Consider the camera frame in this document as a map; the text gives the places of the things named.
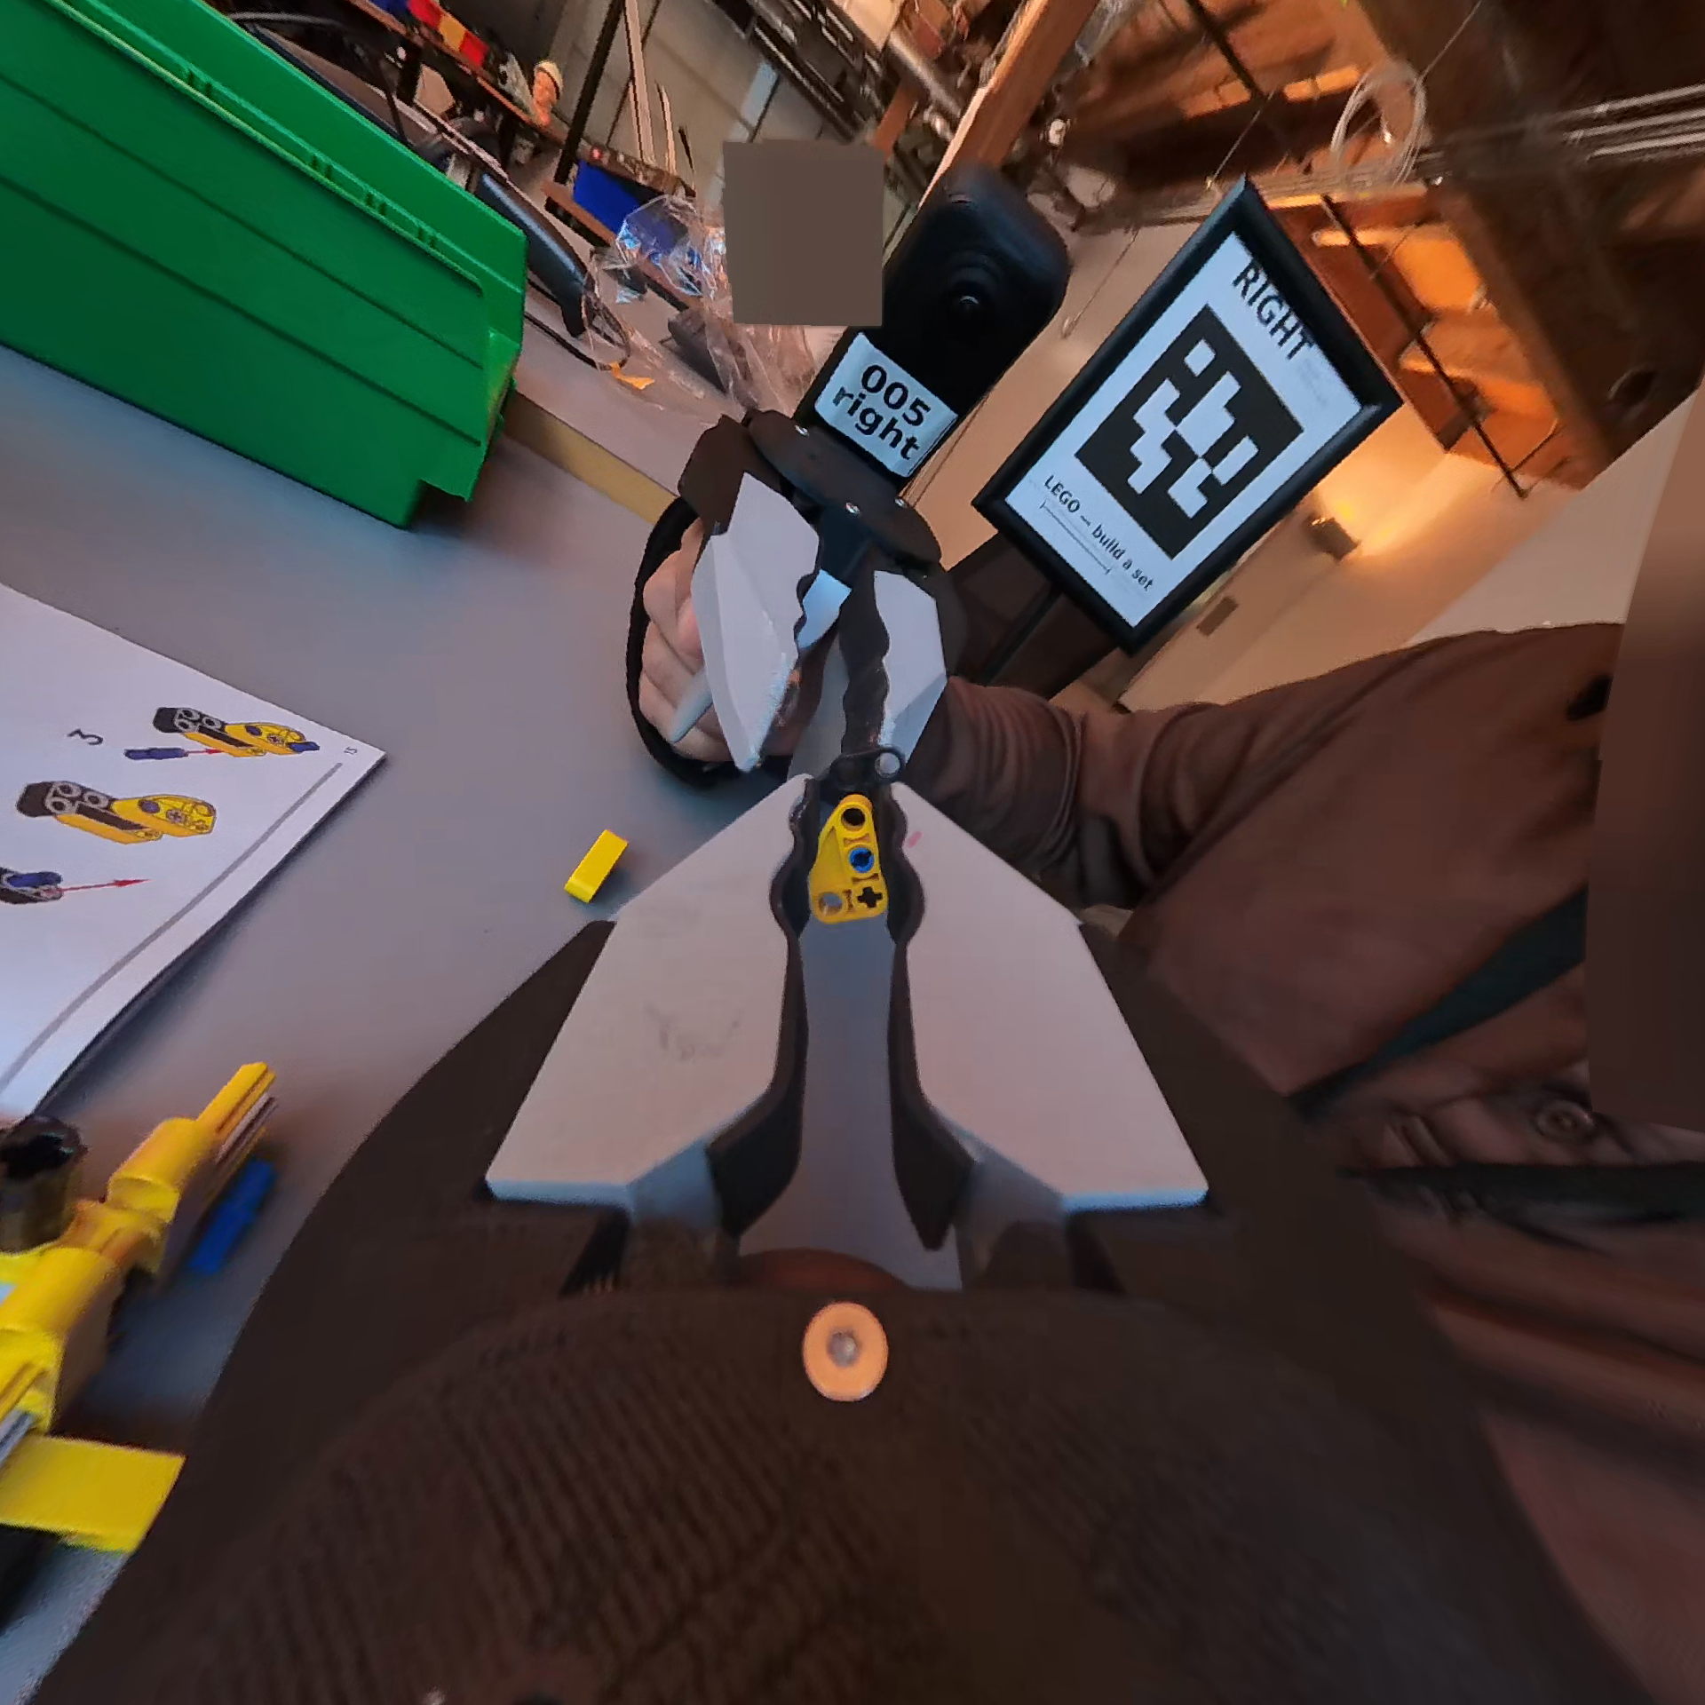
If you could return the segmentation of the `lego instruction booklet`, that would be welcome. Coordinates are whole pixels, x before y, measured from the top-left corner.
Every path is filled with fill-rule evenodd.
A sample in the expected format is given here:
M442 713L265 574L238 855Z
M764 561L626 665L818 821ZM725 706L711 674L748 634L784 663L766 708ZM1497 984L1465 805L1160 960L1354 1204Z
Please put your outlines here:
M34 1114L383 763L3 588L3 1120Z

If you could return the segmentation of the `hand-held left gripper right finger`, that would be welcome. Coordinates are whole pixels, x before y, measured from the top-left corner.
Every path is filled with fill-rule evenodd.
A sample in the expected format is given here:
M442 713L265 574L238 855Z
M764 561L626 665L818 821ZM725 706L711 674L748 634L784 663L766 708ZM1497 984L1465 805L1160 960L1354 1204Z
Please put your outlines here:
M906 785L881 797L893 1174L926 1247L1201 1206L1207 1181L1076 917Z

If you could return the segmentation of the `large yellow lego model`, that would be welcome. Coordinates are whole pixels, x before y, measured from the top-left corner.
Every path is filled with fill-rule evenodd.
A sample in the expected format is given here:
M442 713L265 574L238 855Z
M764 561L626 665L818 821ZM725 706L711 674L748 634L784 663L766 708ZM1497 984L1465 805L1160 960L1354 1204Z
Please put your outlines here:
M238 1068L189 1118L163 1120L96 1195L80 1132L44 1114L1 1138L1 1616L55 1546L130 1555L182 1456L75 1439L66 1410L103 1369L123 1311L180 1274L202 1220L266 1136L275 1073Z

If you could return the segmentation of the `cluttered workbench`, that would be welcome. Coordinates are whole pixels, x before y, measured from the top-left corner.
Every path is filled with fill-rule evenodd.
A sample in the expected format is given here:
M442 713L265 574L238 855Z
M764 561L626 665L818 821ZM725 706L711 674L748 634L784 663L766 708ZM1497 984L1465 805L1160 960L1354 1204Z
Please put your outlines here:
M469 117L512 163L619 153L707 194L779 76L721 4L218 4L342 74L392 120Z

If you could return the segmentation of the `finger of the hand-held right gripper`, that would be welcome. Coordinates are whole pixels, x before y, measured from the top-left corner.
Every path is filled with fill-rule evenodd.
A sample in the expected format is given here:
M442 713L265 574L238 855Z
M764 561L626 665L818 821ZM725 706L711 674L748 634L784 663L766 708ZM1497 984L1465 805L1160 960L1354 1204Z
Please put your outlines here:
M730 762L754 771L802 652L838 617L838 579L820 570L820 538L789 500L745 477L732 516L693 568L703 667L691 722L714 713Z
M893 570L866 570L840 620L838 769L897 779L945 692L942 617L927 590Z

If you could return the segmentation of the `wooden shelf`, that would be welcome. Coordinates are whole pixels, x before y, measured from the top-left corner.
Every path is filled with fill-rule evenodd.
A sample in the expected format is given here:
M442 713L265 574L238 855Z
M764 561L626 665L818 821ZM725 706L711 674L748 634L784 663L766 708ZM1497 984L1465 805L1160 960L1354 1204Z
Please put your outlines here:
M1565 423L1432 192L1314 199L1286 219L1440 450L1518 493L1588 486L1603 462Z

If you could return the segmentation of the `black and yellow lego assembly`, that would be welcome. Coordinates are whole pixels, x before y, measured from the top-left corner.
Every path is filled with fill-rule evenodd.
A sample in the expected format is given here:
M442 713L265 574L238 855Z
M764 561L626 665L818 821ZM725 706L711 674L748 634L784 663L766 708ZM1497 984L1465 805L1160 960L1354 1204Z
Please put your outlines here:
M874 923L890 908L906 821L895 797L904 760L890 745L836 756L813 778L807 903L823 926Z

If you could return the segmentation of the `green plastic bin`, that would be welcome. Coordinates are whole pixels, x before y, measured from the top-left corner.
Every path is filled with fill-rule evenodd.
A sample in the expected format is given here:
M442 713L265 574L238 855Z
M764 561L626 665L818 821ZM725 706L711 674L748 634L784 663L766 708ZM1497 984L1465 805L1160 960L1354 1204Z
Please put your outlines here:
M3 346L385 523L469 500L523 231L206 4L1 11Z

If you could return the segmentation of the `person's right forearm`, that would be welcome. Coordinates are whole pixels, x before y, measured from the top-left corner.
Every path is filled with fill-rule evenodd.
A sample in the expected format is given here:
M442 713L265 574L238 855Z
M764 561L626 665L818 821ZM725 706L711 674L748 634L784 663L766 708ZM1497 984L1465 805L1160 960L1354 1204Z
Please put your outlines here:
M1441 1064L1445 1019L1499 1075L1493 1027L1581 982L1622 633L1468 633L1140 713L951 681L906 785L1062 905L1126 910L1280 1093Z

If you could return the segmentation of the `clear plastic bag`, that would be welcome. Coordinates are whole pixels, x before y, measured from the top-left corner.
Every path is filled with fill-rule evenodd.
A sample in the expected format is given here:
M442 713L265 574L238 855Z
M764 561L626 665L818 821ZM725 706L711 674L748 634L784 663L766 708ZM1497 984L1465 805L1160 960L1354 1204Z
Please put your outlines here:
M804 330L736 321L721 217L686 197L628 214L591 262L583 308L607 366L741 411L789 412L818 368Z

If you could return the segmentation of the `blue box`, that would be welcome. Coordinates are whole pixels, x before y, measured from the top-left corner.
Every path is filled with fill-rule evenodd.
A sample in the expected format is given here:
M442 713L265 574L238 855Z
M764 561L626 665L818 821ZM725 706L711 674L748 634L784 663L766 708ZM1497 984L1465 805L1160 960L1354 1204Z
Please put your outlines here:
M616 233L628 215L653 201L659 190L621 171L621 163L614 158L591 151L576 162L569 194L592 222Z

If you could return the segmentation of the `person's right hand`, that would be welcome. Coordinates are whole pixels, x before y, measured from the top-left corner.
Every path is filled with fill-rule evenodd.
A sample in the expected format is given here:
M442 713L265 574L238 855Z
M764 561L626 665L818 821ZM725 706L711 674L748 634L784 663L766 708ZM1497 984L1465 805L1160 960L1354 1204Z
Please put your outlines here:
M678 756L730 762L732 753L723 728L712 710L703 710L693 724L682 726L680 717L693 685L703 670L703 654L691 599L691 581L677 575L682 561L671 559L650 577L643 593L646 631L641 649L641 676L637 681L637 708L643 720L664 738L664 745ZM793 674L782 702L782 715L771 726L763 753L789 756L807 726L818 699L820 670L800 668Z

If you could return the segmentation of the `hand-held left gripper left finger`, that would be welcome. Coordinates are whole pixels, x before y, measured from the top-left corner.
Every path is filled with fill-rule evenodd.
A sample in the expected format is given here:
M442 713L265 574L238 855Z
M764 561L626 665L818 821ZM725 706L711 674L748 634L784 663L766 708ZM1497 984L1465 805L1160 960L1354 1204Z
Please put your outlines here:
M743 1233L798 1165L800 817L784 783L598 937L485 1172L499 1200Z

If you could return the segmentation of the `blue lego pin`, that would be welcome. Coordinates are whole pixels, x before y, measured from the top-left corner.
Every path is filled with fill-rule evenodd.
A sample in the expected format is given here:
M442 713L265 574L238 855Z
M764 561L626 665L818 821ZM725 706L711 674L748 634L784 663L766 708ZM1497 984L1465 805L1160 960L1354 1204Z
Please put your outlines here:
M216 1197L180 1263L180 1274L202 1281L231 1263L265 1211L279 1168L268 1156L249 1157Z

